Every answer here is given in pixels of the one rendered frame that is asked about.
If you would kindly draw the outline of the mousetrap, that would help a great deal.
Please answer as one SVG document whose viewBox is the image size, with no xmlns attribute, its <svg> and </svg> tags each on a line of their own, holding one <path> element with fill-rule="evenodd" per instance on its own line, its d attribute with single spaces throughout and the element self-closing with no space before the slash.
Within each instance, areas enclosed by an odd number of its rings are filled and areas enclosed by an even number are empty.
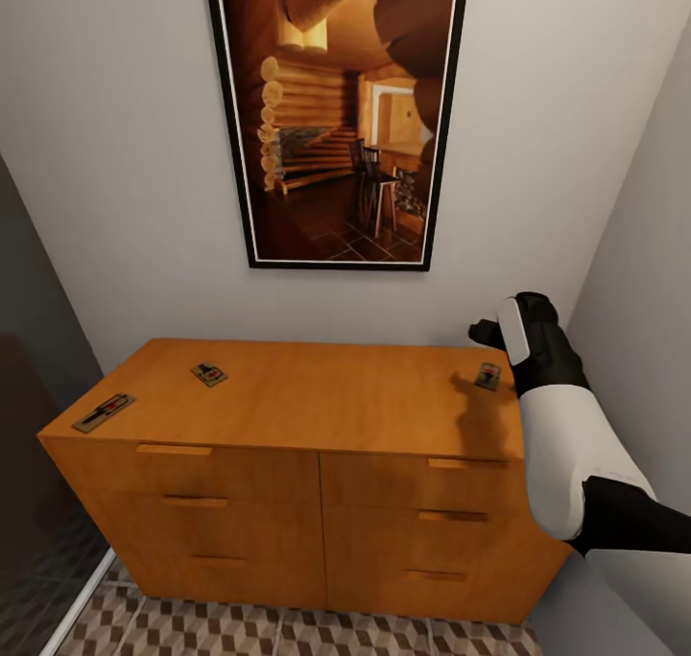
<svg viewBox="0 0 691 656">
<path fill-rule="evenodd" d="M 105 423 L 105 421 L 108 421 L 110 417 L 116 415 L 118 411 L 122 411 L 134 401 L 134 396 L 120 392 L 113 398 L 110 398 L 101 404 L 101 406 L 99 406 L 99 408 L 96 410 L 93 410 L 85 417 L 82 417 L 82 419 L 72 423 L 72 428 L 77 429 L 80 431 L 80 433 L 89 434 L 91 431 L 94 431 L 97 427 L 99 427 L 99 425 L 102 425 Z"/>
<path fill-rule="evenodd" d="M 195 365 L 191 371 L 209 387 L 214 387 L 214 385 L 218 385 L 218 383 L 227 379 L 227 375 L 222 373 L 220 369 L 210 362 L 203 362 L 200 365 Z"/>
<path fill-rule="evenodd" d="M 498 365 L 482 362 L 477 380 L 475 381 L 475 386 L 496 392 L 501 370 L 502 367 Z"/>
</svg>

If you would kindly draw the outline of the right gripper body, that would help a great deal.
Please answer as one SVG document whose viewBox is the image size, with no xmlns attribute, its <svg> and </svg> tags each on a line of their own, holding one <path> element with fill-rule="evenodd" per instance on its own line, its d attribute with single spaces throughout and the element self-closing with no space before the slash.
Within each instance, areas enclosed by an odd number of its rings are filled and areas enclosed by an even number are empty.
<svg viewBox="0 0 691 656">
<path fill-rule="evenodd" d="M 492 322 L 490 320 L 482 319 L 480 320 L 480 326 L 476 329 L 476 336 L 474 340 L 477 343 L 481 343 L 490 348 L 498 348 L 498 350 L 505 350 L 503 341 L 500 340 L 500 334 L 498 328 L 496 327 L 498 323 Z"/>
</svg>

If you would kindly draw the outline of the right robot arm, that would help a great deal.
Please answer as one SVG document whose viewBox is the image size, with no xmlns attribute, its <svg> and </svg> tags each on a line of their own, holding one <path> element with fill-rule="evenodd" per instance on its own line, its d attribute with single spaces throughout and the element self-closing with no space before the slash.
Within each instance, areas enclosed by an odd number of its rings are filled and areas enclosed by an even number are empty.
<svg viewBox="0 0 691 656">
<path fill-rule="evenodd" d="M 613 432 L 558 326 L 550 298 L 519 293 L 469 337 L 504 350 L 513 373 L 528 503 L 675 656 L 691 656 L 691 516 L 655 497 Z"/>
</svg>

